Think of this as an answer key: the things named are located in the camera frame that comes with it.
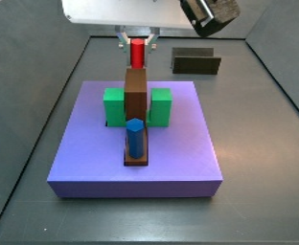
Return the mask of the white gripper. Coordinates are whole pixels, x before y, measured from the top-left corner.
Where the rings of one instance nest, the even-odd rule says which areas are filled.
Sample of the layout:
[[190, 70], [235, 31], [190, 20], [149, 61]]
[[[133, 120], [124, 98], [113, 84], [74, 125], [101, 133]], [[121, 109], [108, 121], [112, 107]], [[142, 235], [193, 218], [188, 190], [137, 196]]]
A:
[[144, 65], [157, 48], [160, 28], [189, 29], [178, 0], [61, 0], [66, 18], [77, 24], [117, 25], [118, 48], [130, 66], [130, 39], [124, 26], [150, 27], [144, 39]]

